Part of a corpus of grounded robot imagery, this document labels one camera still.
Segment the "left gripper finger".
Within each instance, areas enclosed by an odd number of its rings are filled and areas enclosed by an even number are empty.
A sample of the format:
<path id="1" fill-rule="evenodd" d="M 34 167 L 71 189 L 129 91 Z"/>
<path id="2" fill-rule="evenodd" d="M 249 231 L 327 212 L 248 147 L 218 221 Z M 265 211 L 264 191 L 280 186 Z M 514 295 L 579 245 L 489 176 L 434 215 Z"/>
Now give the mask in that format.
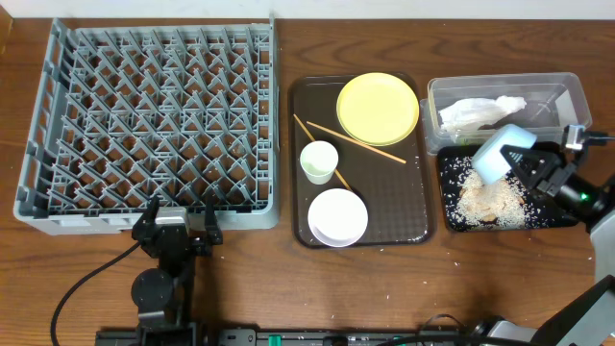
<path id="1" fill-rule="evenodd" d="M 209 240 L 221 240 L 222 231 L 219 228 L 214 210 L 214 198 L 206 198 L 206 211 L 204 219 L 205 230 Z"/>
<path id="2" fill-rule="evenodd" d="M 160 208 L 160 199 L 154 196 L 148 202 L 145 212 L 141 215 L 141 223 L 149 226 L 156 223 L 156 217 Z"/>

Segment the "light blue bowl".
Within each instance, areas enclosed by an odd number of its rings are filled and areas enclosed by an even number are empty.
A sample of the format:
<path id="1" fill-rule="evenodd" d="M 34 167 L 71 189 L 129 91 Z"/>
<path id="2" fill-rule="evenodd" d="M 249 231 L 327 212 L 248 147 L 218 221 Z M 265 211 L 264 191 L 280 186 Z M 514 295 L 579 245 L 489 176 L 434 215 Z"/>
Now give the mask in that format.
<path id="1" fill-rule="evenodd" d="M 501 150 L 505 145 L 529 149 L 537 135 L 519 126 L 507 124 L 485 141 L 472 157 L 472 167 L 485 185 L 493 185 L 511 169 Z"/>

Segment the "rice food waste pile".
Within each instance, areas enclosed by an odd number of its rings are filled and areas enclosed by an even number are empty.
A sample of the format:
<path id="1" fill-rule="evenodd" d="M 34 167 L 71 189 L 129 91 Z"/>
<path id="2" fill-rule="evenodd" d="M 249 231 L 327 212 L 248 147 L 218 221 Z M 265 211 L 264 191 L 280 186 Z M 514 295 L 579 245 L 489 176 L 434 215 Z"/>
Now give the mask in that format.
<path id="1" fill-rule="evenodd" d="M 485 185 L 470 157 L 445 158 L 440 178 L 446 219 L 459 232 L 530 228 L 543 211 L 512 173 Z"/>

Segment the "white napkin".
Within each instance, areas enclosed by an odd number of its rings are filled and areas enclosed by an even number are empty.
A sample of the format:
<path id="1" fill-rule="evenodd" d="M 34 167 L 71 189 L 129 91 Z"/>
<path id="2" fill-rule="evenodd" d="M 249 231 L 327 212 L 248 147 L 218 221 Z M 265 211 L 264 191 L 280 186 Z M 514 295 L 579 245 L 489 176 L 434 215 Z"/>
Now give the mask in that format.
<path id="1" fill-rule="evenodd" d="M 441 129 L 447 133 L 476 131 L 493 125 L 508 115 L 523 110 L 527 105 L 523 97 L 499 96 L 497 99 L 461 99 L 438 112 Z"/>

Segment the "white pink bowl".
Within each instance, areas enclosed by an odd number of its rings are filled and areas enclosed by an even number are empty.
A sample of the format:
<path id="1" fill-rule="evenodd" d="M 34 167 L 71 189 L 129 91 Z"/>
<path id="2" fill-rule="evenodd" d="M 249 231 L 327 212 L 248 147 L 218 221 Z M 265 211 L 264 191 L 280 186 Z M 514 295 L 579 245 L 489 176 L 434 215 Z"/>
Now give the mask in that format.
<path id="1" fill-rule="evenodd" d="M 311 233 L 329 247 L 355 244 L 367 230 L 368 210 L 361 198 L 343 188 L 332 188 L 318 194 L 307 211 Z"/>

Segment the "white paper cup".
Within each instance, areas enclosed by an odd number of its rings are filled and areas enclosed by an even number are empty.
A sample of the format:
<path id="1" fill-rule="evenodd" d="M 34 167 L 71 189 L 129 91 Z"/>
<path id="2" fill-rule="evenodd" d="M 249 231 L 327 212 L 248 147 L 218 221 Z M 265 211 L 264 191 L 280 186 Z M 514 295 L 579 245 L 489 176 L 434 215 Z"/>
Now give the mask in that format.
<path id="1" fill-rule="evenodd" d="M 339 156 L 335 147 L 327 141 L 316 140 L 304 147 L 300 165 L 307 179 L 315 185 L 324 185 L 337 168 Z"/>

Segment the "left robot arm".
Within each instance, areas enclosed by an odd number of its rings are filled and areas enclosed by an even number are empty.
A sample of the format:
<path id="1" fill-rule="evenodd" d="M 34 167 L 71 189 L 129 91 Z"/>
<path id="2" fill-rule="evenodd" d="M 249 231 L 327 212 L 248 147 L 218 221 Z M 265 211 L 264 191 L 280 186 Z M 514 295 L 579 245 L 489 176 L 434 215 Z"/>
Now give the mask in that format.
<path id="1" fill-rule="evenodd" d="M 209 257 L 223 236 L 215 216 L 211 196 L 206 198 L 204 230 L 191 235 L 187 210 L 162 212 L 160 201 L 153 198 L 132 228 L 137 246 L 158 266 L 141 272 L 131 287 L 137 307 L 137 346 L 208 343 L 207 327 L 191 317 L 195 262 Z"/>

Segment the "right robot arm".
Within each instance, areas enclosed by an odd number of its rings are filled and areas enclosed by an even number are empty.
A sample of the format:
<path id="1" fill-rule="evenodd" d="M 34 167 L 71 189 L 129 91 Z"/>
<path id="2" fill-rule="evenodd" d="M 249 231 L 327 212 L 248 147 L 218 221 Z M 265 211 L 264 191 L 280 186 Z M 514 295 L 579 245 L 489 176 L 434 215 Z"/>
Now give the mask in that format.
<path id="1" fill-rule="evenodd" d="M 551 198 L 586 226 L 594 248 L 596 282 L 541 327 L 530 329 L 506 320 L 496 322 L 482 338 L 485 345 L 600 345 L 614 333 L 614 181 L 589 184 L 577 170 L 586 159 L 583 144 L 571 147 L 572 161 L 555 153 L 510 144 L 483 144 L 475 154 L 486 165 L 479 173 L 502 167 L 523 186 Z"/>

